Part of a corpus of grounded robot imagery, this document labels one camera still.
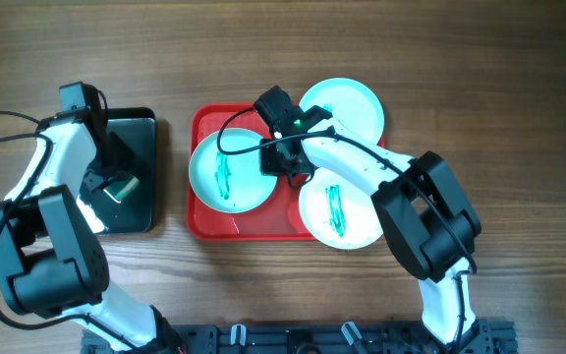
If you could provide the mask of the green yellow sponge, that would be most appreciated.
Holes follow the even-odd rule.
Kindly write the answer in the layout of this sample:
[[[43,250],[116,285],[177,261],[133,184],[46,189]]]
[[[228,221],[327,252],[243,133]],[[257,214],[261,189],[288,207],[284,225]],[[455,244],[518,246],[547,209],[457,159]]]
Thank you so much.
[[[102,191],[114,202],[120,204],[138,185],[140,180],[129,172],[119,172],[111,177]]]

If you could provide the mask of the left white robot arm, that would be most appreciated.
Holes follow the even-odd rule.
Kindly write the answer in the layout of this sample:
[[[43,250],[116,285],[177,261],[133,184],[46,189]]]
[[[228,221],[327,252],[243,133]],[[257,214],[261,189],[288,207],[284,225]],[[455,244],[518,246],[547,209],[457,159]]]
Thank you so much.
[[[102,233],[147,231],[154,216],[157,124],[146,109],[78,111],[39,122],[35,153],[0,202],[0,322],[74,322],[113,352],[181,353],[160,312],[112,281]]]

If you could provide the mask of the white plate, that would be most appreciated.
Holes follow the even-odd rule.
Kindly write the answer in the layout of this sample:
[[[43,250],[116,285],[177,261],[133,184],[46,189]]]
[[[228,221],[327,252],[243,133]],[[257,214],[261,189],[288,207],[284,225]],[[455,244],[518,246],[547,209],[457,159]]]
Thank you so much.
[[[299,213],[310,234],[332,248],[356,250],[383,236],[370,197],[327,169],[301,188]]]
[[[241,213],[263,204],[274,192],[275,176],[260,171],[259,153],[228,155],[217,146],[218,133],[204,138],[189,164],[192,190],[207,207],[224,213]]]
[[[300,100],[304,111],[313,106],[331,112],[348,130],[370,142],[378,144],[382,139],[385,115],[381,103],[358,81],[332,78],[315,84]]]

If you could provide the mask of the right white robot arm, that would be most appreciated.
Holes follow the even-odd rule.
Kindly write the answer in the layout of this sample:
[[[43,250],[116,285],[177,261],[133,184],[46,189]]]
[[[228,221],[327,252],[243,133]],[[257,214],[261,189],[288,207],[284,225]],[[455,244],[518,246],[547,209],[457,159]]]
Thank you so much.
[[[370,197],[388,248],[420,284],[425,328],[446,348],[462,349],[476,321],[467,278],[477,272],[481,222],[444,159],[392,152],[332,117],[264,122],[273,145],[302,153]]]

